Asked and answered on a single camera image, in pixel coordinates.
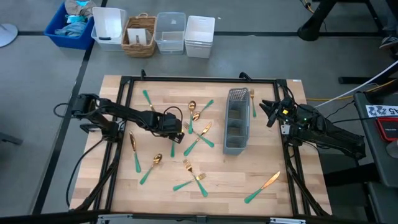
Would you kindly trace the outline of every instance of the white container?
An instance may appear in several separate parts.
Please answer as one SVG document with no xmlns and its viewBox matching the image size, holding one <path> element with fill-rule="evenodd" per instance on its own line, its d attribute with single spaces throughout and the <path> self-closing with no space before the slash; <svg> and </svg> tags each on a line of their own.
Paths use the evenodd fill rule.
<svg viewBox="0 0 398 224">
<path fill-rule="evenodd" d="M 155 41 L 161 54 L 183 54 L 185 13 L 161 12 L 157 15 Z"/>
<path fill-rule="evenodd" d="M 185 43 L 212 44 L 216 19 L 203 16 L 189 16 L 185 31 Z"/>
<path fill-rule="evenodd" d="M 188 57 L 210 58 L 211 46 L 185 43 Z"/>
<path fill-rule="evenodd" d="M 94 28 L 91 38 L 95 39 L 102 50 L 123 51 L 121 47 L 123 27 L 126 23 L 126 11 L 115 8 L 93 7 Z"/>
</svg>

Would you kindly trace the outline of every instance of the teal utensil handle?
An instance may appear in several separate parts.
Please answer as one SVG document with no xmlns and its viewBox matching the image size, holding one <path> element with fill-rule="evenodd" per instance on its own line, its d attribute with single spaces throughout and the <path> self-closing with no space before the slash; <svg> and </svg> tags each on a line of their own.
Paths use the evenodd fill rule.
<svg viewBox="0 0 398 224">
<path fill-rule="evenodd" d="M 197 144 L 197 142 L 198 142 L 198 141 L 195 140 L 195 141 L 192 143 L 192 145 L 191 145 L 190 147 L 188 147 L 187 150 L 185 150 L 184 156 L 188 156 L 188 155 L 189 155 L 189 153 L 192 151 L 193 147 Z"/>
<path fill-rule="evenodd" d="M 189 130 L 188 130 L 188 133 L 189 134 L 192 134 L 192 131 L 193 131 L 193 129 L 192 129 L 192 114 L 191 114 L 191 118 L 190 118 L 190 120 L 189 120 Z"/>
<path fill-rule="evenodd" d="M 257 196 L 257 194 L 259 194 L 262 191 L 262 189 L 258 189 L 256 192 L 254 192 L 253 194 L 247 196 L 244 199 L 244 203 L 249 203 L 255 196 Z"/>
<path fill-rule="evenodd" d="M 149 168 L 149 170 L 147 171 L 147 173 L 145 174 L 145 176 L 140 180 L 139 183 L 140 183 L 141 185 L 145 183 L 145 180 L 147 180 L 147 177 L 148 177 L 150 171 L 152 170 L 152 168 L 154 168 L 154 166 L 151 166 L 151 167 Z"/>
<path fill-rule="evenodd" d="M 202 140 L 204 140 L 205 143 L 207 143 L 207 145 L 209 145 L 210 147 L 214 147 L 214 143 L 212 143 L 210 140 L 208 140 L 207 138 L 200 136 L 200 134 L 197 134 L 198 137 L 200 137 Z"/>
<path fill-rule="evenodd" d="M 256 114 L 256 109 L 254 108 L 254 101 L 252 101 L 252 104 L 253 104 L 253 118 L 255 118 L 257 114 Z"/>
<path fill-rule="evenodd" d="M 201 185 L 201 183 L 199 182 L 199 180 L 197 180 L 196 179 L 196 177 L 195 176 L 193 176 L 194 178 L 195 178 L 195 181 L 197 182 L 197 184 L 198 184 L 198 186 L 199 186 L 199 188 L 200 188 L 200 191 L 201 191 L 201 194 L 204 196 L 204 197 L 207 197 L 207 191 L 205 190 L 205 188 Z"/>
<path fill-rule="evenodd" d="M 141 166 L 139 165 L 139 162 L 138 162 L 137 153 L 134 153 L 134 158 L 136 160 L 136 172 L 141 172 Z"/>
<path fill-rule="evenodd" d="M 171 157 L 174 157 L 174 147 L 175 147 L 175 141 L 172 143 L 172 152 L 170 153 Z"/>
<path fill-rule="evenodd" d="M 207 107 L 209 107 L 210 105 L 212 105 L 214 103 L 214 100 L 210 100 L 206 106 L 202 109 L 202 111 L 204 111 Z"/>
<path fill-rule="evenodd" d="M 180 189 L 180 188 L 182 188 L 183 186 L 186 186 L 186 185 L 188 185 L 188 184 L 191 184 L 191 181 L 188 181 L 188 182 L 185 182 L 185 183 L 183 183 L 183 184 L 174 186 L 174 187 L 173 187 L 173 190 L 176 191 L 176 190 L 178 190 L 178 189 Z"/>
<path fill-rule="evenodd" d="M 146 90 L 143 90 L 142 93 L 144 94 L 145 98 L 147 98 L 148 103 L 151 105 L 152 102 L 150 102 L 148 92 Z"/>
</svg>

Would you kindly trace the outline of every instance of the wooden board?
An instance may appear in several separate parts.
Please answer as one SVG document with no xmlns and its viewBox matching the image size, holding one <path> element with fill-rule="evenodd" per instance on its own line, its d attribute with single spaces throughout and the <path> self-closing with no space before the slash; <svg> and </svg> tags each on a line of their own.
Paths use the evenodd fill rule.
<svg viewBox="0 0 398 224">
<path fill-rule="evenodd" d="M 120 76 L 107 75 L 104 78 L 100 96 L 116 101 Z M 297 103 L 305 103 L 305 95 L 300 80 L 289 80 Z M 222 153 L 224 136 L 224 116 L 226 97 L 231 88 L 255 89 L 254 104 L 257 118 L 251 116 L 250 138 L 247 148 L 239 156 L 227 156 Z M 274 100 L 273 87 L 270 84 L 253 83 L 199 83 L 199 82 L 134 82 L 131 108 L 150 110 L 143 90 L 147 90 L 157 111 L 163 112 L 169 106 L 178 106 L 183 112 L 183 120 L 189 122 L 187 104 L 195 100 L 201 110 L 207 102 L 215 102 L 206 109 L 201 118 L 193 123 L 194 130 L 202 129 L 212 122 L 206 138 L 215 143 L 210 148 L 199 141 L 193 151 L 185 157 L 183 152 L 196 139 L 186 133 L 181 144 L 176 144 L 174 158 L 170 156 L 172 142 L 153 135 L 128 122 L 124 138 L 121 161 L 114 190 L 111 211 L 124 213 L 172 213 L 172 214 L 208 214 L 208 215 L 247 215 L 247 216 L 291 216 L 290 196 L 287 174 L 282 152 L 278 125 L 267 128 L 267 116 L 259 107 L 262 99 Z M 177 110 L 170 110 L 179 116 Z M 128 138 L 132 131 L 137 140 L 137 154 L 141 164 L 141 173 L 136 173 L 134 155 Z M 100 133 L 90 133 L 86 150 L 101 138 Z M 73 193 L 71 208 L 82 203 L 98 181 L 103 161 L 105 143 L 87 155 L 81 163 L 78 179 Z M 163 154 L 162 162 L 154 167 L 144 185 L 139 184 L 143 175 L 152 164 L 152 158 Z M 331 213 L 329 199 L 323 180 L 318 152 L 311 146 L 300 147 L 303 172 L 309 191 L 324 210 Z M 192 183 L 176 192 L 172 187 L 191 179 L 182 161 L 187 158 L 198 175 L 206 172 L 202 180 L 208 196 L 201 195 L 197 184 Z M 277 171 L 280 177 L 264 189 L 251 203 L 243 199 L 255 192 Z M 299 209 L 302 212 L 300 191 L 296 188 Z M 104 207 L 106 194 L 103 193 L 101 208 Z"/>
</svg>

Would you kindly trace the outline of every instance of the white cable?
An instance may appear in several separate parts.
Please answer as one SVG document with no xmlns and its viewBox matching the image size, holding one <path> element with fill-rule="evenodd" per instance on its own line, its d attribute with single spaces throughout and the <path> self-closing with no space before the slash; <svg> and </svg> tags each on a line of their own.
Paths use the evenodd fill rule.
<svg viewBox="0 0 398 224">
<path fill-rule="evenodd" d="M 348 91 L 348 92 L 346 92 L 346 93 L 344 93 L 344 94 L 342 94 L 342 95 L 340 95 L 340 96 L 337 96 L 337 97 L 335 97 L 335 98 L 333 98 L 333 99 L 331 99 L 331 100 L 329 100 L 329 101 L 326 101 L 326 102 L 324 102 L 324 103 L 321 103 L 321 104 L 319 104 L 318 106 L 316 106 L 315 108 L 318 108 L 318 107 L 323 106 L 323 105 L 325 105 L 325 104 L 327 104 L 327 103 L 330 103 L 330 102 L 332 102 L 333 100 L 336 100 L 336 99 L 338 99 L 338 98 L 341 98 L 341 97 L 347 95 L 348 93 L 351 93 L 351 92 L 353 92 L 353 91 L 355 91 L 355 90 L 357 90 L 357 89 L 359 89 L 359 88 L 361 88 L 361 87 L 367 85 L 368 83 L 371 83 L 373 80 L 375 80 L 377 77 L 379 77 L 379 76 L 381 76 L 382 74 L 384 74 L 386 71 L 388 71 L 390 68 L 392 68 L 393 66 L 395 66 L 397 63 L 398 63 L 398 61 L 394 62 L 394 63 L 393 63 L 392 65 L 390 65 L 388 68 L 384 69 L 384 71 L 382 71 L 381 73 L 378 73 L 375 77 L 371 78 L 371 79 L 370 79 L 369 81 L 367 81 L 366 83 L 363 83 L 362 85 L 360 85 L 360 86 L 358 86 L 358 87 L 356 87 L 356 88 L 354 88 L 354 89 L 352 89 L 352 90 L 350 90 L 350 91 Z"/>
</svg>

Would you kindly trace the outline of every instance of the gray floor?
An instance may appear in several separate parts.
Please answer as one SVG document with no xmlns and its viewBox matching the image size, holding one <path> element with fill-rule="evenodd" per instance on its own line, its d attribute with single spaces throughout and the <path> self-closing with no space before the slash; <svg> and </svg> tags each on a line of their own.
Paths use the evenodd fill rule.
<svg viewBox="0 0 398 224">
<path fill-rule="evenodd" d="M 23 31 L 43 31 L 61 2 L 4 0 L 0 3 L 0 22 L 13 23 Z M 372 3 L 382 19 L 383 1 Z M 125 9 L 130 16 L 162 11 L 211 16 L 216 18 L 217 31 L 294 32 L 310 17 L 299 1 L 292 0 L 109 0 L 107 6 Z M 329 32 L 377 30 L 364 4 L 338 4 L 326 23 Z M 339 85 L 337 77 L 368 77 L 392 63 L 387 52 L 378 49 L 380 41 L 330 37 L 304 42 L 298 37 L 217 36 L 209 60 L 159 53 L 151 58 L 130 58 L 122 52 L 103 52 L 95 44 L 80 93 L 98 93 L 104 75 L 138 75 L 144 68 L 150 76 L 236 77 L 245 71 L 253 78 L 301 79 L 307 97 L 330 98 L 354 87 Z M 84 53 L 60 49 L 44 36 L 20 36 L 0 48 L 0 131 L 24 140 L 21 146 L 0 144 L 0 216 L 30 213 L 60 124 L 52 108 L 69 99 Z M 321 112 L 327 114 L 343 104 L 330 103 Z M 357 114 L 349 106 L 331 119 L 354 117 Z M 44 212 L 67 210 L 66 185 L 86 141 L 79 123 L 70 124 Z M 359 122 L 342 123 L 341 127 L 362 133 Z M 333 150 L 322 153 L 338 154 Z M 361 163 L 371 161 L 368 156 Z M 354 214 L 354 218 L 363 218 L 357 210 L 347 212 L 351 209 L 344 204 L 333 207 L 342 217 Z"/>
</svg>

